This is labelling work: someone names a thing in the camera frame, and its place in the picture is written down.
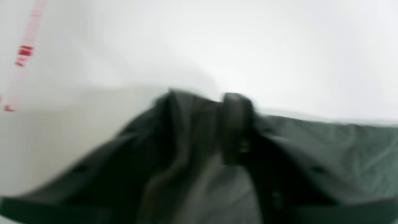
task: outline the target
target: red marking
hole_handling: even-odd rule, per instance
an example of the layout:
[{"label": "red marking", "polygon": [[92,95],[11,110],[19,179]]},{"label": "red marking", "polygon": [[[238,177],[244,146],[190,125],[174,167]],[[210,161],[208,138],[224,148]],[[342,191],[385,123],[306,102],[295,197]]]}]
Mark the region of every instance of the red marking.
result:
[{"label": "red marking", "polygon": [[5,110],[5,111],[9,111],[9,112],[15,112],[15,111],[17,111],[17,110],[15,110],[15,109],[12,109],[10,105],[6,105],[6,106],[4,107],[4,110]]},{"label": "red marking", "polygon": [[25,55],[25,56],[30,56],[32,54],[32,52],[21,49],[20,50],[20,55]]},{"label": "red marking", "polygon": [[24,49],[28,49],[28,50],[33,50],[33,47],[29,47],[29,46],[21,46],[21,48],[24,48]]},{"label": "red marking", "polygon": [[17,61],[24,62],[27,60],[27,57],[18,57]]}]

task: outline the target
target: white wall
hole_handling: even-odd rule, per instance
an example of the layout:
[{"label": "white wall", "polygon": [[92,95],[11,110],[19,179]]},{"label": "white wall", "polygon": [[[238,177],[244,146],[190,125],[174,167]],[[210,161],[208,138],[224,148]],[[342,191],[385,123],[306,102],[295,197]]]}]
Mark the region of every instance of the white wall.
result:
[{"label": "white wall", "polygon": [[[0,1],[5,80],[23,2]],[[272,113],[397,121],[397,23],[389,0],[48,0],[19,111],[0,113],[0,193],[56,175],[169,86],[240,92]]]}]

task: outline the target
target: white surface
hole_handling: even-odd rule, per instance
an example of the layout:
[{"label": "white surface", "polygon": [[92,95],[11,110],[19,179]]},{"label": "white surface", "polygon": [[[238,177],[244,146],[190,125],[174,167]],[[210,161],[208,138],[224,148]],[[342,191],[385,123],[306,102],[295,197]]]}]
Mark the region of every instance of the white surface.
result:
[{"label": "white surface", "polygon": [[[25,2],[0,1],[4,80]],[[20,110],[0,113],[0,193],[42,184],[170,86],[212,99],[240,92],[273,111],[396,121],[397,23],[388,0],[49,0]]]}]

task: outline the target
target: white background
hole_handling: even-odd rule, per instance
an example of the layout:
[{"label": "white background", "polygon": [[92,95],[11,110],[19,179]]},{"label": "white background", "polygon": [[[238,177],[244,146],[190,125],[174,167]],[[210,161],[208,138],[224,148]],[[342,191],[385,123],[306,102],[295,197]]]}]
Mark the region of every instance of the white background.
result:
[{"label": "white background", "polygon": [[[0,92],[32,3],[0,0]],[[243,93],[272,114],[397,123],[398,2],[48,0],[23,69],[19,111],[0,112],[2,195],[43,184],[169,87]]]}]

